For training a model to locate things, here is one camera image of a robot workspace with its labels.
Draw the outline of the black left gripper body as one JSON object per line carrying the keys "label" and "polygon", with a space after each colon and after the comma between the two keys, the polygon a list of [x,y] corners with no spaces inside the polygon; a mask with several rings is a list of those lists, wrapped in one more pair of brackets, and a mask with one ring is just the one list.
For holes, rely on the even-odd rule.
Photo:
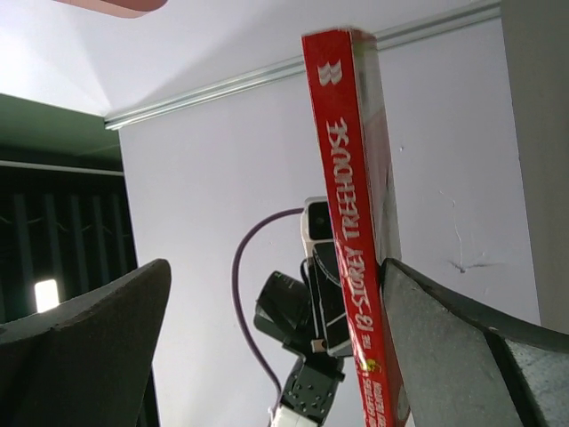
{"label": "black left gripper body", "polygon": [[317,337],[309,273],[298,280],[272,272],[257,299],[253,323],[298,357],[278,406],[313,423],[323,423],[345,378],[344,359],[351,355],[329,356],[325,340]]}

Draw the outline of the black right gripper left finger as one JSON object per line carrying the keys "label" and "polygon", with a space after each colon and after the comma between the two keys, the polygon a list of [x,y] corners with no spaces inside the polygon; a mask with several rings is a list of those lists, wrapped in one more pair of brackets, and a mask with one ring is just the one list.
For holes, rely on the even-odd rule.
{"label": "black right gripper left finger", "polygon": [[134,426],[172,283],[156,259],[1,326],[3,426]]}

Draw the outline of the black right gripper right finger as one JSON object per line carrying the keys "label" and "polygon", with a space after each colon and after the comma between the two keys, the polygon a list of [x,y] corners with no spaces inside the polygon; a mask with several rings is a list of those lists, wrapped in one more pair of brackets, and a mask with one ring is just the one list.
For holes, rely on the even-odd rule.
{"label": "black right gripper right finger", "polygon": [[566,426],[568,336],[441,286],[399,260],[381,295],[417,426]]}

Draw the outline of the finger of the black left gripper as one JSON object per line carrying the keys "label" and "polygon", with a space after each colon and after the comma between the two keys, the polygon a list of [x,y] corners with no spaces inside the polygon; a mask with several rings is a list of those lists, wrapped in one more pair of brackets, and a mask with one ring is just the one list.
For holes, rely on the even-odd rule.
{"label": "finger of the black left gripper", "polygon": [[350,356],[351,341],[334,243],[315,243],[308,266],[317,337],[325,340],[329,356]]}

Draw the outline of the red cartoon paperback book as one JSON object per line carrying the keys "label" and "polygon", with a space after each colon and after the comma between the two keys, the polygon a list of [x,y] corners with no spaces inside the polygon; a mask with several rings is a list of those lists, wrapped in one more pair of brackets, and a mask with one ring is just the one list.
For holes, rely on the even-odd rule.
{"label": "red cartoon paperback book", "polygon": [[401,246],[377,40],[332,28],[303,36],[302,47],[365,425],[404,426],[410,409],[381,296],[381,264]]}

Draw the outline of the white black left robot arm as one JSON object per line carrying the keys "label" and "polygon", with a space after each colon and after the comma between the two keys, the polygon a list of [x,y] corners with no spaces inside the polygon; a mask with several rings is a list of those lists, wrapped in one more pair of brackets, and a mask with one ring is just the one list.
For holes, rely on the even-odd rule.
{"label": "white black left robot arm", "polygon": [[322,426],[352,356],[334,243],[308,244],[301,279],[274,271],[262,288],[255,327],[297,356],[276,403],[273,426]]}

